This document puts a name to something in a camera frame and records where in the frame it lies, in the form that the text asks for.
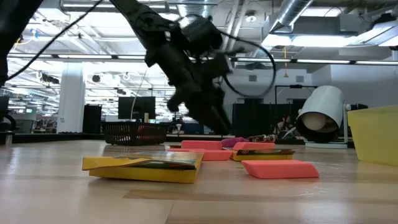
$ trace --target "computer monitor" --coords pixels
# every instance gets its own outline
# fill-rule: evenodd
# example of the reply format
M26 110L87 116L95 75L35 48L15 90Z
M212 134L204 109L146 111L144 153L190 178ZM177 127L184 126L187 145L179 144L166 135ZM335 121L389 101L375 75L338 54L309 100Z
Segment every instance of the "computer monitor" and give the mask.
M119 97L118 118L119 119L144 119L144 114L149 113L149 119L156 119L154 96L137 97L136 103L132 110L131 107L135 97Z

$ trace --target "ceiling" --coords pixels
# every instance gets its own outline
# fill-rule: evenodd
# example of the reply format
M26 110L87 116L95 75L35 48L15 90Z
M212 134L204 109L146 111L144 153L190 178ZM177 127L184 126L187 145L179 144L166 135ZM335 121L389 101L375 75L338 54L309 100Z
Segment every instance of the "ceiling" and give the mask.
M243 19L238 35L247 40L261 43L264 40L262 31L264 21L268 15L279 10L282 1L249 1L246 12L251 11L256 17L254 22ZM63 4L72 3L88 4L92 1L64 0ZM171 4L172 12L186 10L183 4ZM213 22L217 28L227 31L228 22L232 19L231 10L234 1L207 1L207 6L191 5L189 10L205 9L206 15L213 16ZM164 6L164 2L154 3ZM376 11L396 4L395 0L387 1L339 1L339 0L315 0L302 16L327 16L336 17L342 11L357 14L366 9L368 12ZM40 9L30 20L25 31L21 44L16 45L11 53L35 54L61 29L83 14L81 7L68 7L62 12L57 1L44 1ZM164 17L175 20L178 14L163 13ZM136 39L129 24L120 13L112 8L101 8L96 12L89 13L81 22L73 26L63 36L58 38L45 52L45 54L115 54L115 55L144 55L145 48ZM339 49L337 47L273 47L271 54L275 58L317 58L317 59L385 59L391 55L387 47L350 47ZM12 74L23 65L26 60L10 58L9 73ZM38 60L34 62L23 74L9 82L9 85L18 86L52 86L52 88L11 88L7 87L4 94L10 95L11 106L19 108L25 105L39 105L39 111L43 114L56 114L59 103L59 85L45 83L40 80L42 74L50 75L62 81L63 62L51 60ZM116 114L117 97L116 90L99 90L96 87L125 87L138 88L142 82L142 89L126 90L126 96L156 96L157 113L164 116L171 116L167 112L165 102L174 93L174 90L167 84L167 77L158 66L147 68L144 63L121 63L121 62L84 62L84 71L87 75L86 103L101 104L105 114ZM92 81L93 75L99 75L101 82Z

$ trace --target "yellow container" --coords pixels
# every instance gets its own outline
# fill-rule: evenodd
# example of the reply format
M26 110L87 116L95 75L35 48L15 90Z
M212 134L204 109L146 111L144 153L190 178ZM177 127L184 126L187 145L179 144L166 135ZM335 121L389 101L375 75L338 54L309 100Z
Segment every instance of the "yellow container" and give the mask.
M349 111L348 125L359 160L398 166L398 105Z

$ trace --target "wooden table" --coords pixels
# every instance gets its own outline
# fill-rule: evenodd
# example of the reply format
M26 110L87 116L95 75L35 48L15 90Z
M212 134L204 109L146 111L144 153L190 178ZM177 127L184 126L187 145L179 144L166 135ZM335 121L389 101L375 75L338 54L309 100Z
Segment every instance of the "wooden table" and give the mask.
M358 162L352 149L301 147L295 159L314 163L319 179L260 180L222 161L204 162L195 184L174 184L88 177L83 156L140 150L104 147L0 148L1 223L398 223L398 167Z

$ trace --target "black basket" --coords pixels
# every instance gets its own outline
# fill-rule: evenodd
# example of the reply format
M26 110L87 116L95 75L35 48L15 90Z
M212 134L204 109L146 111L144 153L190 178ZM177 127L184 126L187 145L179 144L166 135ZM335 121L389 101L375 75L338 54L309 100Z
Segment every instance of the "black basket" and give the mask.
M102 122L105 141L120 146L144 146L166 141L168 126L136 122Z

